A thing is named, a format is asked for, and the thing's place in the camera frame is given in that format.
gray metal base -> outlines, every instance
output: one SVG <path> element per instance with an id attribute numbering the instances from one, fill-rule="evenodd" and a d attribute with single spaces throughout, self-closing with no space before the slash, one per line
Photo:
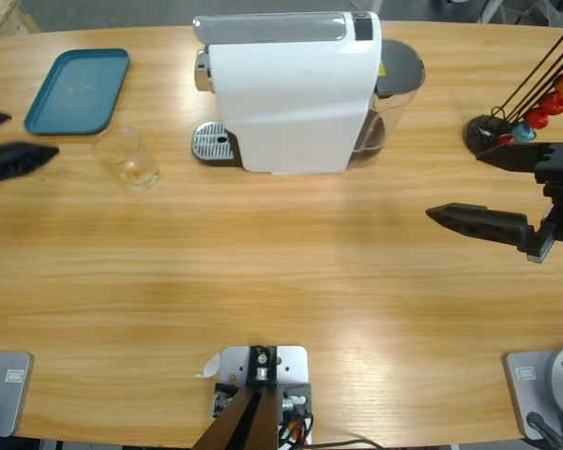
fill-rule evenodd
<path id="1" fill-rule="evenodd" d="M 29 353 L 0 352 L 0 437 L 19 426 L 32 366 Z"/>
<path id="2" fill-rule="evenodd" d="M 521 432 L 542 439 L 526 420 L 535 412 L 563 436 L 563 350 L 511 353 L 506 363 Z"/>

floor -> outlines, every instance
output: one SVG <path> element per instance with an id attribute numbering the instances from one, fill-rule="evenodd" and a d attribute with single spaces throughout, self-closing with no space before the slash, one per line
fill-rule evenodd
<path id="1" fill-rule="evenodd" d="M 383 0 L 380 17 L 388 21 L 475 22 L 485 0 L 450 4 L 447 0 Z M 509 9 L 524 10 L 536 0 L 505 0 Z M 196 15 L 316 10 L 369 9 L 371 0 L 22 0 L 43 31 L 123 26 L 187 25 Z M 517 16 L 498 13 L 496 22 Z"/>

black stand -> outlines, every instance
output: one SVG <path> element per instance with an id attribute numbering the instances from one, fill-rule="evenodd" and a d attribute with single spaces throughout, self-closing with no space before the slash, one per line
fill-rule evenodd
<path id="1" fill-rule="evenodd" d="M 276 450 L 278 383 L 275 347 L 251 347 L 246 387 L 237 392 L 192 450 Z"/>
<path id="2" fill-rule="evenodd" d="M 479 115 L 463 128 L 463 140 L 476 157 L 498 144 L 498 137 L 509 131 L 510 123 L 499 117 Z"/>

paper tag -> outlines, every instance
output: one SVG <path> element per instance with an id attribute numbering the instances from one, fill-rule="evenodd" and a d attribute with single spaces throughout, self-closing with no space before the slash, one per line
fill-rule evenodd
<path id="1" fill-rule="evenodd" d="M 215 353 L 213 357 L 206 362 L 203 373 L 197 373 L 194 375 L 194 378 L 212 378 L 219 372 L 220 365 L 221 356 L 219 353 Z"/>

silver knob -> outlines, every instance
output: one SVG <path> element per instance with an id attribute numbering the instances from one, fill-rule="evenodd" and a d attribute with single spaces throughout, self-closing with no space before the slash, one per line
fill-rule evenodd
<path id="1" fill-rule="evenodd" d="M 213 92 L 213 82 L 210 80 L 210 65 L 208 64 L 208 50 L 204 48 L 196 54 L 194 67 L 194 83 L 199 91 Z"/>

